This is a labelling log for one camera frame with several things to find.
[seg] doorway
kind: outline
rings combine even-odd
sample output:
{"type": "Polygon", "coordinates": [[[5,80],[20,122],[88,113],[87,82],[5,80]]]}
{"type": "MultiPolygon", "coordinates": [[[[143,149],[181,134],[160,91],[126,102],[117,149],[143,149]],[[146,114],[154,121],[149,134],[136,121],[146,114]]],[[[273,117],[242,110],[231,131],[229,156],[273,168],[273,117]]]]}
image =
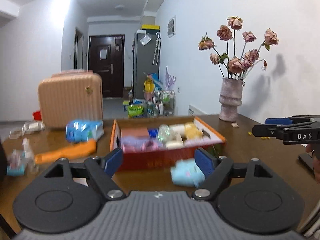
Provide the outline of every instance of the doorway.
{"type": "Polygon", "coordinates": [[[90,36],[88,69],[101,76],[104,98],[122,98],[124,35],[90,36]]]}
{"type": "Polygon", "coordinates": [[[75,49],[73,55],[73,68],[83,68],[83,34],[78,30],[76,30],[75,35],[75,49]]]}

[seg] brown wooden table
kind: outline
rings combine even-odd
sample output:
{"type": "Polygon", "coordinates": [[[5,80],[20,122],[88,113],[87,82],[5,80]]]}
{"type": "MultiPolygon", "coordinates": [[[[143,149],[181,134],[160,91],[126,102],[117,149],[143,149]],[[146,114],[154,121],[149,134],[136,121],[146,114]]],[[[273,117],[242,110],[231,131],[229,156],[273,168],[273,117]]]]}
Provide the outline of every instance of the brown wooden table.
{"type": "MultiPolygon", "coordinates": [[[[285,146],[281,141],[274,138],[262,140],[253,135],[249,136],[248,131],[251,131],[252,127],[257,123],[241,115],[237,122],[239,128],[233,128],[231,123],[219,120],[218,115],[201,116],[201,118],[228,140],[224,155],[239,163],[247,163],[251,158],[259,158],[294,188],[305,201],[305,212],[301,221],[307,218],[320,199],[320,186],[314,181],[310,172],[297,160],[298,155],[305,151],[303,146],[285,146]]],[[[94,154],[98,156],[104,156],[109,152],[113,120],[105,120],[103,124],[105,135],[99,140],[97,153],[94,154]]],[[[30,139],[31,147],[35,154],[56,150],[68,145],[65,140],[65,131],[63,130],[45,130],[26,137],[30,139]]],[[[8,139],[3,143],[3,146],[8,154],[13,149],[22,149],[21,144],[22,138],[17,140],[8,139]]],[[[6,177],[0,186],[0,213],[16,232],[20,231],[20,227],[13,215],[12,204],[19,192],[34,177],[34,175],[25,175],[17,178],[6,177]]],[[[191,193],[194,190],[193,188],[173,185],[170,169],[118,172],[114,175],[113,180],[125,192],[130,190],[185,190],[191,193]]]]}

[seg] dark brown door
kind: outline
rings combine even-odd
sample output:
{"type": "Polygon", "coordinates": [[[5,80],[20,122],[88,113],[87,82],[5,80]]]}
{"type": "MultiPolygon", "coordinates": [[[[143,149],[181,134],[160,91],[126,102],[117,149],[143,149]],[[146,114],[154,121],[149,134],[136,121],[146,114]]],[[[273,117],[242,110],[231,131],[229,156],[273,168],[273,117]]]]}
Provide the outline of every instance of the dark brown door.
{"type": "Polygon", "coordinates": [[[123,97],[124,35],[90,36],[89,70],[101,76],[104,98],[123,97]]]}

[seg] green leaf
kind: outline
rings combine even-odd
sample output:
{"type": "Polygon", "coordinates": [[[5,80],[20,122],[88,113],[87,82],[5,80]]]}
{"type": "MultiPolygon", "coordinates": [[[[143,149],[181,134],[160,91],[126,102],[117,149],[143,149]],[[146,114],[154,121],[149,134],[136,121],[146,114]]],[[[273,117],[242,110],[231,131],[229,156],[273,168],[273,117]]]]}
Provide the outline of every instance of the green leaf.
{"type": "Polygon", "coordinates": [[[223,54],[221,55],[221,59],[222,59],[222,60],[220,59],[219,62],[220,62],[221,64],[223,64],[223,62],[224,62],[224,60],[225,60],[226,58],[228,58],[228,55],[227,55],[226,53],[223,53],[223,54]]]}

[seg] textured pink vase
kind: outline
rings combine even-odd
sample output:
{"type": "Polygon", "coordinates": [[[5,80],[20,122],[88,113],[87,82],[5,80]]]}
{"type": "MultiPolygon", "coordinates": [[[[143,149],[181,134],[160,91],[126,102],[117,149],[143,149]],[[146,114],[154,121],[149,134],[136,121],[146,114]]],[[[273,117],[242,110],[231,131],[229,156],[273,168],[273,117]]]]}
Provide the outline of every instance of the textured pink vase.
{"type": "Polygon", "coordinates": [[[242,104],[242,80],[224,78],[222,80],[219,102],[219,118],[226,122],[235,122],[238,117],[238,106],[242,104]]]}

